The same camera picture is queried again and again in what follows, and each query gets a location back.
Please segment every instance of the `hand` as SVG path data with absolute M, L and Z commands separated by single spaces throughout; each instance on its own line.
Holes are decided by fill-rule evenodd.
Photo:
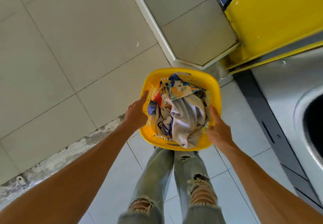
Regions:
M 131 128 L 138 130 L 143 127 L 148 120 L 148 116 L 142 112 L 143 105 L 147 101 L 148 90 L 145 91 L 143 96 L 131 104 L 124 117 L 124 123 L 128 124 Z
M 212 106 L 211 115 L 215 121 L 215 125 L 210 126 L 207 130 L 210 142 L 223 153 L 228 148 L 237 149 L 238 146 L 232 140 L 230 126 L 224 123 L 216 109 Z

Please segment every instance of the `yellow laundry basket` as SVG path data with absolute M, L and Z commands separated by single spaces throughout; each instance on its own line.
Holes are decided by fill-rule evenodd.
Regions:
M 152 96 L 154 91 L 159 88 L 160 81 L 168 80 L 168 78 L 174 73 L 177 74 L 183 81 L 192 83 L 196 86 L 206 89 L 207 99 L 209 99 L 210 104 L 213 107 L 215 107 L 219 115 L 221 115 L 220 87 L 214 77 L 202 71 L 197 71 L 193 69 L 164 68 L 164 69 L 157 69 L 152 73 L 150 73 L 150 75 L 148 75 L 148 77 L 146 78 L 142 88 L 141 95 L 143 95 L 143 93 L 146 90 L 149 90 L 147 102 L 143 106 L 143 112 L 147 114 L 148 117 L 149 115 L 148 115 L 147 107 L 150 100 L 153 99 Z M 211 145 L 211 142 L 209 141 L 208 136 L 206 134 L 206 130 L 208 129 L 209 126 L 212 126 L 212 125 L 214 125 L 213 118 L 211 118 L 211 120 L 204 127 L 203 136 L 199 140 L 197 146 L 190 149 L 185 149 L 174 141 L 168 141 L 156 135 L 155 132 L 153 132 L 151 126 L 149 125 L 149 119 L 147 121 L 147 124 L 144 127 L 140 128 L 140 134 L 150 144 L 153 144 L 162 148 L 171 149 L 175 151 L 198 151 L 198 150 L 208 148 Z

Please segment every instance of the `laundry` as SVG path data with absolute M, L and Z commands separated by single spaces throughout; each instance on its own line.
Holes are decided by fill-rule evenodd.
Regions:
M 176 74 L 161 81 L 148 105 L 149 123 L 155 134 L 184 148 L 195 147 L 210 120 L 205 92 Z

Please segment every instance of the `light blue denim jeans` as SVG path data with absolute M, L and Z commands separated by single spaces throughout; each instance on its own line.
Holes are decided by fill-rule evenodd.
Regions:
M 128 210 L 118 224 L 164 224 L 164 201 L 170 175 L 174 175 L 184 224 L 225 224 L 216 194 L 198 152 L 180 152 L 156 148 L 133 192 Z M 194 190 L 204 188 L 216 200 L 215 204 L 194 199 Z M 142 209 L 132 208 L 144 202 Z

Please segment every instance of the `leg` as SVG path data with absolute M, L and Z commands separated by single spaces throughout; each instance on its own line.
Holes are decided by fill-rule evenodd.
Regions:
M 156 148 L 144 169 L 126 213 L 118 224 L 163 224 L 164 200 L 174 165 L 174 152 Z
M 174 173 L 183 223 L 225 224 L 216 194 L 198 152 L 175 152 Z

